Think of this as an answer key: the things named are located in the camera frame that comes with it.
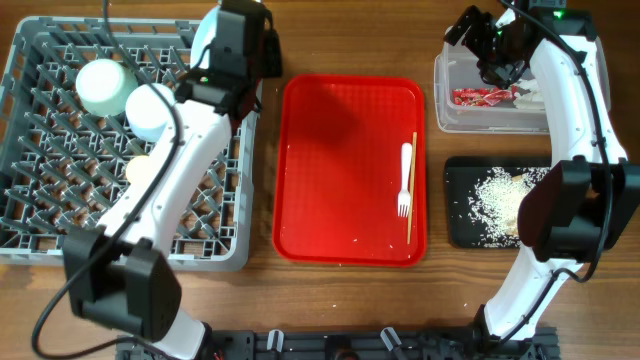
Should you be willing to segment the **white napkin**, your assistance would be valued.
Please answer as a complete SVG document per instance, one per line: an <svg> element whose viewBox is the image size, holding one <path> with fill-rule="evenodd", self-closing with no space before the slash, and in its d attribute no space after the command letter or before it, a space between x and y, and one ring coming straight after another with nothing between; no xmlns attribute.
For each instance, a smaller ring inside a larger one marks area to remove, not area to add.
<svg viewBox="0 0 640 360"><path fill-rule="evenodd" d="M513 104L517 109L543 111L544 99L536 79L520 79L515 83Z"/></svg>

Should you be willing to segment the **red snack wrapper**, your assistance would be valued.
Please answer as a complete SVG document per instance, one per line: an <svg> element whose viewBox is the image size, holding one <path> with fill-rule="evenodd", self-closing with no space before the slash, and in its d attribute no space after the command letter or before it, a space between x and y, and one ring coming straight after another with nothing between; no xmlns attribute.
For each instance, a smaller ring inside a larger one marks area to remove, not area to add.
<svg viewBox="0 0 640 360"><path fill-rule="evenodd" d="M466 107L493 107L503 101L513 101L516 90L500 88L458 88L452 91L455 105Z"/></svg>

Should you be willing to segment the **wooden chopstick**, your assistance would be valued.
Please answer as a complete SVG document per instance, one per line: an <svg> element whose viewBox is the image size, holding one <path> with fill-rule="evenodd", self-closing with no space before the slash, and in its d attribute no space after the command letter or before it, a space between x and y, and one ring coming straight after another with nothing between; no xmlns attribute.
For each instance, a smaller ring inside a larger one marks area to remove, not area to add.
<svg viewBox="0 0 640 360"><path fill-rule="evenodd" d="M408 220L407 220L407 236L406 236L406 244L411 244L411 233L412 233L412 217L413 217L413 203L414 203L414 188L415 188L415 168L416 168L416 153L417 153L417 132L413 132L412 136L412 157L411 157L411 167L410 167L410 177L409 177L409 212L408 212Z"/></svg>

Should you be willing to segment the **white plastic fork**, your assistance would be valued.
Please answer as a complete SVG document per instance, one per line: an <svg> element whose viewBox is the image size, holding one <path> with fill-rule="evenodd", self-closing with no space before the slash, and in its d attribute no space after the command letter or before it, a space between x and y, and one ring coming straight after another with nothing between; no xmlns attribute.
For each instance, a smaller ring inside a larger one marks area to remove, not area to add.
<svg viewBox="0 0 640 360"><path fill-rule="evenodd" d="M407 217L409 214L409 177L411 173L412 154L413 146L410 143L403 143L401 147L401 188L397 197L399 217Z"/></svg>

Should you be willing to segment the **light blue plate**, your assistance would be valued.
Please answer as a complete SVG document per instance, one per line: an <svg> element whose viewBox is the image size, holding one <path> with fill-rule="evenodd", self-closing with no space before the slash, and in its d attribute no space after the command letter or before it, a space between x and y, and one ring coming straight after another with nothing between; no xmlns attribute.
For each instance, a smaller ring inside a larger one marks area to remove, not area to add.
<svg viewBox="0 0 640 360"><path fill-rule="evenodd" d="M211 9L200 22L190 50L190 66L207 69L209 67L209 51L207 46L215 38L217 19L220 7Z"/></svg>

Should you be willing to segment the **white bowl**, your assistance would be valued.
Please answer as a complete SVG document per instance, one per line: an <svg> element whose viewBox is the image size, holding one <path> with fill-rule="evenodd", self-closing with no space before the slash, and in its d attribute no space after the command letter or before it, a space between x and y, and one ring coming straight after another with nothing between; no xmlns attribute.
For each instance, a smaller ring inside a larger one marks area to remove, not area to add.
<svg viewBox="0 0 640 360"><path fill-rule="evenodd" d="M134 135L152 143L160 139L171 121L170 111L150 85L141 85L129 95L125 115Z"/></svg>

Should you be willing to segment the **yellow cup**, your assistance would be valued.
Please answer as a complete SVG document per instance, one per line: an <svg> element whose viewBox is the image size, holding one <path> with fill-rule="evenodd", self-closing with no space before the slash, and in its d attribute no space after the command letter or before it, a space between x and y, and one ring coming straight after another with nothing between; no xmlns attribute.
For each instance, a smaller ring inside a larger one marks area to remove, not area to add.
<svg viewBox="0 0 640 360"><path fill-rule="evenodd" d="M153 175L153 161L148 155L132 158L126 165L125 178L131 185L147 184Z"/></svg>

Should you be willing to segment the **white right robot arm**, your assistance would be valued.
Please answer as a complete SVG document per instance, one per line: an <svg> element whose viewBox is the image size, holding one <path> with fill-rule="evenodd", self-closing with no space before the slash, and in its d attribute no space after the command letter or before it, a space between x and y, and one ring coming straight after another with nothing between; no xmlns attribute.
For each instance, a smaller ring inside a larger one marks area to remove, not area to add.
<svg viewBox="0 0 640 360"><path fill-rule="evenodd" d="M590 13L560 1L507 1L500 17L472 6L444 39L476 56L486 84L505 89L530 71L551 138L550 170L519 206L517 258L474 320L474 349L493 353L531 339L565 282L592 278L638 208L639 168L609 119Z"/></svg>

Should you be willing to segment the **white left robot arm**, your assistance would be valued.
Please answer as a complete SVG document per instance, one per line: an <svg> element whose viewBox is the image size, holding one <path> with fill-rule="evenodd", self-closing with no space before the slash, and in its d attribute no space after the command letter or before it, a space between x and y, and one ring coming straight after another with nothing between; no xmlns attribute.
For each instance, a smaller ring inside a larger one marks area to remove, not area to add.
<svg viewBox="0 0 640 360"><path fill-rule="evenodd" d="M122 341L167 359L216 359L211 327L181 310L168 263L173 238L201 179L235 130L261 110L257 91L282 74L271 12L257 1L223 1L213 39L161 104L169 120L150 153L149 179L130 185L93 229L71 228L63 242L72 313L122 331Z"/></svg>

